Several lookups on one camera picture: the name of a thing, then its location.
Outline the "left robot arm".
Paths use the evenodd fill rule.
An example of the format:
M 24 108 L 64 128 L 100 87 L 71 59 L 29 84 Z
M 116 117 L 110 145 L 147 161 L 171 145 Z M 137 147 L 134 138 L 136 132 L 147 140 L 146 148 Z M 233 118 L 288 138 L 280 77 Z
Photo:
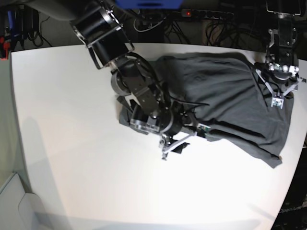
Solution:
M 299 0 L 268 0 L 268 34 L 264 67 L 275 84 L 279 85 L 278 97 L 285 97 L 302 81 L 294 53 L 298 31 L 294 26 L 295 16 L 301 14 Z

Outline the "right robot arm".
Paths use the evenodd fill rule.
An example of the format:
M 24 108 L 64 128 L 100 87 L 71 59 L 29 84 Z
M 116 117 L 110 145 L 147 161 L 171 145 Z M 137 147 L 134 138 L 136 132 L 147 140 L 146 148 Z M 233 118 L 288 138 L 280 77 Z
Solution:
M 197 122 L 185 111 L 187 103 L 172 97 L 152 65 L 134 52 L 108 1 L 27 0 L 25 4 L 70 23 L 96 68 L 111 69 L 111 85 L 122 104 L 120 123 L 145 135 L 158 135 L 164 158 L 187 147 L 187 138 L 175 140 L 176 134 L 185 132 L 188 138 L 197 135 Z

